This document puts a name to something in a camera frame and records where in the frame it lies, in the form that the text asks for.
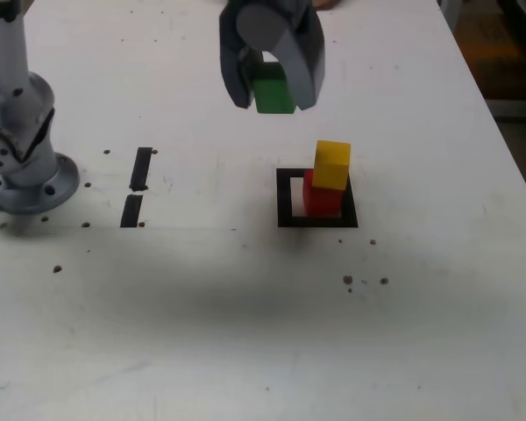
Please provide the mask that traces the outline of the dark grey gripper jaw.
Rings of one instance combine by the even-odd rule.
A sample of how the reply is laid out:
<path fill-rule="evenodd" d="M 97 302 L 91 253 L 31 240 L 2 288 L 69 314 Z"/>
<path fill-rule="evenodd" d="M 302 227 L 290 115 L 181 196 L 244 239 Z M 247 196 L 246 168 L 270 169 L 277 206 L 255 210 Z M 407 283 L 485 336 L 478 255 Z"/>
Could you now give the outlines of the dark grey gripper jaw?
<path fill-rule="evenodd" d="M 224 86 L 234 104 L 248 109 L 257 52 L 239 36 L 237 18 L 246 1 L 229 1 L 219 16 L 220 68 Z"/>

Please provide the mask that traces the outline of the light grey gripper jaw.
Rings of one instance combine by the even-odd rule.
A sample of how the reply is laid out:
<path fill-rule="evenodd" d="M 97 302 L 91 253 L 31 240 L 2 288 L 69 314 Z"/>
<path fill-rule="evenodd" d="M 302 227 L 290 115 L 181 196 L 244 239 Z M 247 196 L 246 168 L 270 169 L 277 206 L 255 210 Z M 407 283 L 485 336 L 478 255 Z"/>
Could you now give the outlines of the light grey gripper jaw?
<path fill-rule="evenodd" d="M 316 105 L 324 78 L 324 36 L 311 2 L 246 2 L 238 11 L 239 37 L 255 52 L 252 86 L 281 85 L 301 110 Z"/>

